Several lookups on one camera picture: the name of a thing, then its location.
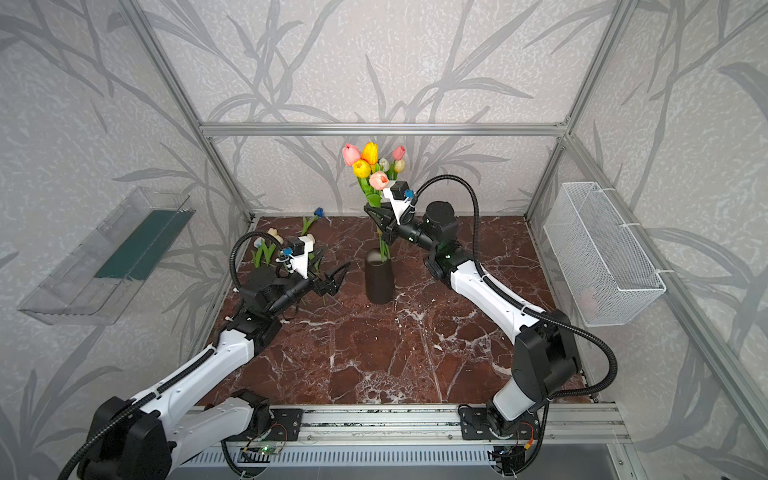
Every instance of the marble surface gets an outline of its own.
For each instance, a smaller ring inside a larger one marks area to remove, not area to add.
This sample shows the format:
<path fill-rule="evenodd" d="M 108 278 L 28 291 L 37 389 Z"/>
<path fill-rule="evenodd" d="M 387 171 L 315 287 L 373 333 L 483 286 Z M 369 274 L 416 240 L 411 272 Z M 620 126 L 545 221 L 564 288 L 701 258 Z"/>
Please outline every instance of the marble surface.
<path fill-rule="evenodd" d="M 461 218 L 459 239 L 468 248 L 472 219 Z M 263 218 L 259 227 L 296 235 L 300 218 Z M 342 289 L 325 302 L 314 293 L 293 316 L 291 309 L 272 344 L 225 378 L 201 404 L 219 403 L 251 389 L 273 404 L 480 403 L 511 378 L 514 349 L 504 333 L 474 304 L 430 277 L 425 251 L 398 240 L 392 246 L 395 299 L 371 304 L 365 293 L 364 253 L 378 246 L 368 218 L 320 219 L 310 229 L 324 248 L 321 270 L 353 262 Z M 483 265 L 525 299 L 554 307 L 522 217 L 483 217 Z M 240 265 L 240 272 L 253 268 Z M 214 334 L 237 308 L 227 298 Z M 581 377 L 568 388 L 583 386 Z M 569 401 L 586 402 L 583 398 Z"/>

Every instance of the wallpaper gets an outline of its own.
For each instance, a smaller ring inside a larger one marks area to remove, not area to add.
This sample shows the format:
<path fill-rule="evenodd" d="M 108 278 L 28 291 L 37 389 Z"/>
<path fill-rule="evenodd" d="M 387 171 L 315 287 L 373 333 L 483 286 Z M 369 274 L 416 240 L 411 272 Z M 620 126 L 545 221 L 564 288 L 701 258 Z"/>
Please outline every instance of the wallpaper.
<path fill-rule="evenodd" d="M 218 137 L 225 163 L 259 213 L 305 214 L 323 207 L 331 214 L 365 215 L 365 197 L 352 168 L 342 160 L 348 143 L 362 137 Z M 465 178 L 484 214 L 522 215 L 554 147 L 553 137 L 377 137 L 379 155 L 406 147 L 406 170 L 398 176 L 413 188 L 438 174 Z M 471 214 L 464 187 L 446 181 L 424 193 L 424 205 L 450 198 L 457 213 Z"/>
<path fill-rule="evenodd" d="M 141 0 L 208 122 L 563 121 L 614 3 Z"/>
<path fill-rule="evenodd" d="M 577 323 L 581 319 L 575 301 L 543 226 L 561 184 L 585 180 L 566 152 L 531 216 L 532 233 L 555 303 Z M 600 397 L 619 405 L 648 478 L 768 477 L 768 459 L 690 345 L 663 296 L 626 325 L 591 327 L 589 331 L 617 356 L 618 377 Z M 607 361 L 596 346 L 581 339 L 578 342 L 587 377 L 595 383 L 605 375 Z"/>
<path fill-rule="evenodd" d="M 576 132 L 768 394 L 768 2 L 638 9 Z"/>
<path fill-rule="evenodd" d="M 94 0 L 0 4 L 0 472 L 56 478 L 94 410 L 204 341 L 245 224 L 134 34 Z M 113 326 L 17 306 L 135 188 L 186 192 L 190 223 Z"/>

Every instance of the vase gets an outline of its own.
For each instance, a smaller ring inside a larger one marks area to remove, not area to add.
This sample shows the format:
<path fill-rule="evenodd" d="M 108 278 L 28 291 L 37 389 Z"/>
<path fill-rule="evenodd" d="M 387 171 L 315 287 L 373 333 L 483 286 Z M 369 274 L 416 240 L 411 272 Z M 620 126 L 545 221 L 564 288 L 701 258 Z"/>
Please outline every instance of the vase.
<path fill-rule="evenodd" d="M 383 305 L 392 301 L 395 296 L 395 272 L 392 270 L 392 260 L 382 262 L 378 248 L 366 252 L 366 295 L 371 303 Z"/>

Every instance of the white wire mesh basket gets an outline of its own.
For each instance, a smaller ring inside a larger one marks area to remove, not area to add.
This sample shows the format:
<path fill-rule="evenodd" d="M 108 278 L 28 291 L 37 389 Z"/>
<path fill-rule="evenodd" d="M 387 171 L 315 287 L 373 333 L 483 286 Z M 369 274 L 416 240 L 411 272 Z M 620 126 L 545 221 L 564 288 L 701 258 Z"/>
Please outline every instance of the white wire mesh basket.
<path fill-rule="evenodd" d="M 624 325 L 667 290 L 595 182 L 562 184 L 544 232 L 588 326 Z"/>

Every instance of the transparent plastic bin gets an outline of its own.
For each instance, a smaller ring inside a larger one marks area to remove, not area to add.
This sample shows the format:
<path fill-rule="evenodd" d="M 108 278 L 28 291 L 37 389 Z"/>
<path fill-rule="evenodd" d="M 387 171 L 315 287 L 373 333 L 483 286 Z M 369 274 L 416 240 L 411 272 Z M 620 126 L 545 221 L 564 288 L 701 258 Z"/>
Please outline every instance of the transparent plastic bin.
<path fill-rule="evenodd" d="M 544 231 L 588 326 L 624 325 L 667 290 L 595 182 L 562 184 Z"/>
<path fill-rule="evenodd" d="M 137 188 L 18 309 L 50 325 L 114 324 L 193 213 L 189 195 Z M 131 236 L 140 226 L 149 234 Z"/>

